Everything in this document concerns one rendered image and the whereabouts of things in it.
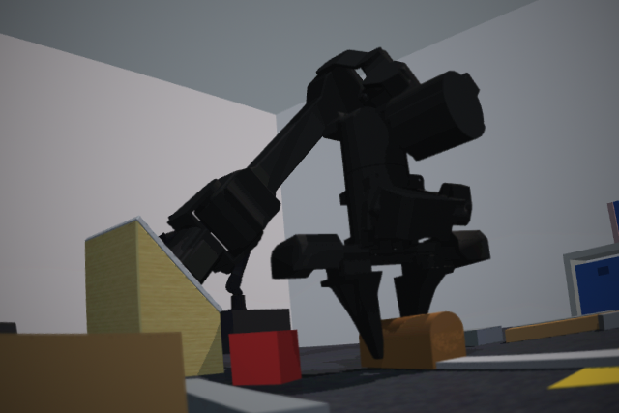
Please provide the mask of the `red cube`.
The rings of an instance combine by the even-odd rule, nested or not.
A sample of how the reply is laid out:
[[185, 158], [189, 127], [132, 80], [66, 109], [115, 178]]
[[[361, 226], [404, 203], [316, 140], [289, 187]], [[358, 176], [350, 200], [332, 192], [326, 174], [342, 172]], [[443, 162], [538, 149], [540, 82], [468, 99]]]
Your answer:
[[229, 334], [232, 386], [301, 379], [297, 330]]

